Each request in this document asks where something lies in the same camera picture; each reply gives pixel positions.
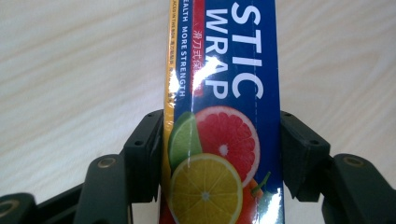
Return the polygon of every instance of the lemon slice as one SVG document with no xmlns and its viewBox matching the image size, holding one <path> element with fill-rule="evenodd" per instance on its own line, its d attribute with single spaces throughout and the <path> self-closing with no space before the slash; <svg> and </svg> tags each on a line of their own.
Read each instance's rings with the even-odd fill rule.
<svg viewBox="0 0 396 224">
<path fill-rule="evenodd" d="M 189 157 L 172 176 L 170 207 L 178 223 L 235 223 L 242 197 L 239 174 L 220 156 Z"/>
<path fill-rule="evenodd" d="M 183 113 L 175 122 L 169 137 L 169 164 L 172 171 L 188 157 L 202 153 L 195 116 L 191 112 Z"/>
</svg>

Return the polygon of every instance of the grapefruit slice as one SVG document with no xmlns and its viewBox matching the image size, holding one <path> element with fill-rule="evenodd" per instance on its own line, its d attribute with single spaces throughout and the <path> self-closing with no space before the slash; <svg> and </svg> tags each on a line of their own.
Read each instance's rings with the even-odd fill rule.
<svg viewBox="0 0 396 224">
<path fill-rule="evenodd" d="M 177 223 L 235 223 L 242 203 L 239 174 L 220 156 L 191 156 L 172 175 L 169 205 Z"/>
<path fill-rule="evenodd" d="M 238 172 L 243 187 L 256 174 L 260 143 L 250 119 L 228 106 L 210 106 L 195 115 L 202 151 L 225 158 Z"/>
</svg>

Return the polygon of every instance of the fruit illustration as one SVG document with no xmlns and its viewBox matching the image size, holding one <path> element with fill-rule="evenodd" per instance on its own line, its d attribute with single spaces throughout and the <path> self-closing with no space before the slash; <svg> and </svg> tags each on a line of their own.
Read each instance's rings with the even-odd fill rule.
<svg viewBox="0 0 396 224">
<path fill-rule="evenodd" d="M 242 201 L 241 179 L 220 156 L 191 156 L 173 173 L 169 206 L 177 223 L 235 223 Z"/>
<path fill-rule="evenodd" d="M 242 211 L 236 223 L 259 223 L 259 214 L 261 213 L 261 198 L 264 194 L 264 192 L 262 192 L 262 186 L 266 184 L 270 174 L 271 173 L 268 172 L 260 184 L 257 184 L 256 180 L 251 179 L 247 186 L 244 187 L 244 201 L 242 204 Z"/>
<path fill-rule="evenodd" d="M 251 121 L 228 106 L 210 106 L 195 117 L 202 151 L 229 161 L 245 187 L 256 174 L 260 161 L 259 138 Z"/>
<path fill-rule="evenodd" d="M 172 171 L 188 157 L 202 153 L 195 116 L 191 112 L 183 113 L 175 122 L 169 137 L 169 164 Z"/>
</svg>

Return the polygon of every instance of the wooden table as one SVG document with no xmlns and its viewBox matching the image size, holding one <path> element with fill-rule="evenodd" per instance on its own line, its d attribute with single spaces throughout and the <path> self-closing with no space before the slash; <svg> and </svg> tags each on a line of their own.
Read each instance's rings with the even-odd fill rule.
<svg viewBox="0 0 396 224">
<path fill-rule="evenodd" d="M 74 187 L 163 108 L 168 5 L 0 1 L 1 195 L 40 203 Z M 396 188 L 396 1 L 276 7 L 282 110 Z M 287 223 L 323 223 L 320 203 L 285 198 Z M 157 204 L 134 206 L 134 220 L 155 223 Z"/>
</svg>

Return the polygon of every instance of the product label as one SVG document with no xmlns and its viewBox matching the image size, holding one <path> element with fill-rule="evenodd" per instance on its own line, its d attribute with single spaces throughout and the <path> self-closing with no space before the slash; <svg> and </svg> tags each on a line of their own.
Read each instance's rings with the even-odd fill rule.
<svg viewBox="0 0 396 224">
<path fill-rule="evenodd" d="M 172 0 L 165 85 L 160 223 L 283 223 L 275 1 Z"/>
</svg>

